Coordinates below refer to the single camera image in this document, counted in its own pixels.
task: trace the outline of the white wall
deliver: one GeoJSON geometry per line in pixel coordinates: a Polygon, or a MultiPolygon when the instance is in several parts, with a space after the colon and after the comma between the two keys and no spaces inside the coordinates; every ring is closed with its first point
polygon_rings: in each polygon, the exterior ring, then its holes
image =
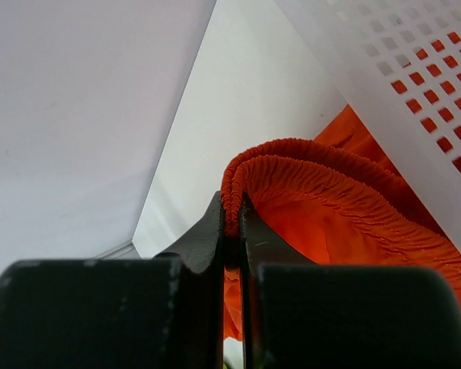
{"type": "Polygon", "coordinates": [[[0,271],[131,239],[214,0],[0,0],[0,271]]]}
{"type": "Polygon", "coordinates": [[[345,106],[274,0],[217,0],[133,243],[145,258],[204,213],[228,162],[313,138],[345,106]]]}

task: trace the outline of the orange fabric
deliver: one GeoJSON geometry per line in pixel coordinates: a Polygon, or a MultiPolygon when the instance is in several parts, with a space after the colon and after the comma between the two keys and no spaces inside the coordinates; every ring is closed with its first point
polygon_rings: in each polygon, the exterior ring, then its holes
{"type": "MultiPolygon", "coordinates": [[[[260,216],[321,264],[422,265],[461,304],[461,254],[350,107],[314,141],[283,139],[238,155],[224,172],[225,233],[237,237],[247,192],[260,216]]],[[[224,336],[242,339],[238,271],[225,272],[224,336]]]]}

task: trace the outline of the white plastic basket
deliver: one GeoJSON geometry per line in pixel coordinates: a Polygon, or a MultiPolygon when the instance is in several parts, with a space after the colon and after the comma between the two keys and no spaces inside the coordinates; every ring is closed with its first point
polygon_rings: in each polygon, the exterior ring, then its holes
{"type": "Polygon", "coordinates": [[[461,0],[276,0],[461,252],[461,0]]]}

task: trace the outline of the laundry basket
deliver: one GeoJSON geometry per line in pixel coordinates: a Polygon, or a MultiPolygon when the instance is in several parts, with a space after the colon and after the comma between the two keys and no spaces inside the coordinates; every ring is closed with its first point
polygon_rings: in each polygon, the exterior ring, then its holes
{"type": "Polygon", "coordinates": [[[276,0],[461,252],[461,0],[276,0]]]}

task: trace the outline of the orange garment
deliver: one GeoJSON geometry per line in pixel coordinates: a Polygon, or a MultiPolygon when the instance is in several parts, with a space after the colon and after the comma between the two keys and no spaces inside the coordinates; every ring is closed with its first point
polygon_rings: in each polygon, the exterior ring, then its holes
{"type": "MultiPolygon", "coordinates": [[[[350,107],[314,141],[276,140],[230,162],[221,189],[229,238],[239,234],[243,192],[309,259],[433,268],[461,305],[461,254],[350,107]]],[[[224,336],[241,340],[238,271],[225,272],[224,302],[224,336]]]]}

